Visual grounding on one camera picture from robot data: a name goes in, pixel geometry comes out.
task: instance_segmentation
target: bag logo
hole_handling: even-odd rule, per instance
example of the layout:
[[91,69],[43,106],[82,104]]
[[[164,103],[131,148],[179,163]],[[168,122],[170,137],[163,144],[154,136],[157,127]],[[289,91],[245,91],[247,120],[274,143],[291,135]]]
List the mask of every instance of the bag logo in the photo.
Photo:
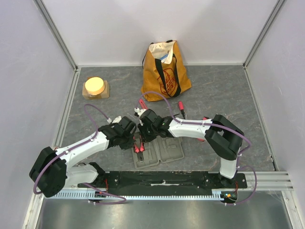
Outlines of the bag logo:
[[[177,82],[176,82],[175,77],[174,77],[174,72],[171,68],[167,68],[167,69],[163,70],[163,74],[164,74],[164,78],[165,78],[167,93],[172,95],[172,93],[174,92],[174,90],[176,88],[176,85],[177,85]],[[163,82],[162,82],[161,77],[159,77],[157,80],[160,84],[161,93],[164,94],[164,95],[167,95],[166,90],[163,86]]]

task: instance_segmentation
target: black mounting base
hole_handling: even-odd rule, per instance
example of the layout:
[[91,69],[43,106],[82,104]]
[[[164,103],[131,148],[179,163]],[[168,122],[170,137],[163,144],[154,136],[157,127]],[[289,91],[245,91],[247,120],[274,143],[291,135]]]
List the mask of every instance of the black mounting base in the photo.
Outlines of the black mounting base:
[[120,196],[197,196],[211,195],[212,189],[247,188],[245,175],[238,173],[231,184],[221,183],[217,173],[193,172],[130,172],[111,171],[98,177],[92,185],[106,188],[108,192]]

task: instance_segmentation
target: white bag lining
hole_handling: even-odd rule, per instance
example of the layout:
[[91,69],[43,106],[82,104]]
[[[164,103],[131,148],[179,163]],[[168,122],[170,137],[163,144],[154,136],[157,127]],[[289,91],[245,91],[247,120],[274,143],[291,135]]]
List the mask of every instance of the white bag lining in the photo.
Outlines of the white bag lining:
[[152,56],[155,59],[160,59],[163,56],[165,56],[166,54],[168,54],[168,56],[166,58],[164,58],[163,60],[161,60],[161,62],[170,64],[173,59],[173,44],[175,44],[175,42],[176,41],[169,42],[169,43],[160,42],[160,43],[156,43],[156,44],[151,44],[148,49],[152,53]]

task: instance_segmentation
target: screwdriver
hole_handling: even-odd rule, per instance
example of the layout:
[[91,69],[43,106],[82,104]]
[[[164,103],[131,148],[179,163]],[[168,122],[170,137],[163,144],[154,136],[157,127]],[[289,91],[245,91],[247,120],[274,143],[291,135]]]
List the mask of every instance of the screwdriver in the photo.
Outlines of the screwdriver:
[[179,105],[179,109],[181,111],[182,117],[183,119],[185,119],[185,113],[184,113],[184,107],[183,107],[183,103],[181,101],[178,102]]

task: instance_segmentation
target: black bag strap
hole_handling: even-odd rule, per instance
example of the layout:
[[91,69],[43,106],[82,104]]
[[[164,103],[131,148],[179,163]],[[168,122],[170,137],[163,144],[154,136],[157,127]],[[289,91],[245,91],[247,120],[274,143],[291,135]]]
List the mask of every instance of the black bag strap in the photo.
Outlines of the black bag strap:
[[143,57],[143,60],[142,60],[142,68],[143,68],[143,69],[144,69],[143,64],[144,64],[145,56],[146,56],[146,54],[147,54],[147,50],[146,50],[146,53],[145,53],[145,55],[144,55],[144,57]]
[[166,91],[166,93],[167,93],[167,95],[168,95],[169,97],[177,97],[177,96],[180,95],[180,93],[181,93],[181,87],[180,87],[179,78],[178,78],[178,72],[177,72],[177,58],[176,58],[175,54],[173,54],[173,58],[176,59],[175,70],[174,70],[174,76],[175,76],[175,80],[176,80],[176,82],[177,82],[177,84],[178,84],[177,91],[176,91],[176,93],[175,93],[173,96],[171,96],[171,95],[168,94],[168,92],[167,92],[167,89],[166,89],[166,82],[165,82],[165,77],[164,77],[164,72],[163,72],[161,60],[159,60],[159,59],[154,59],[155,64],[156,64],[157,71],[158,71],[158,73],[159,73],[159,75],[160,75],[160,77],[161,77],[162,83],[163,83],[163,87],[164,87],[164,89],[165,89],[165,91]]

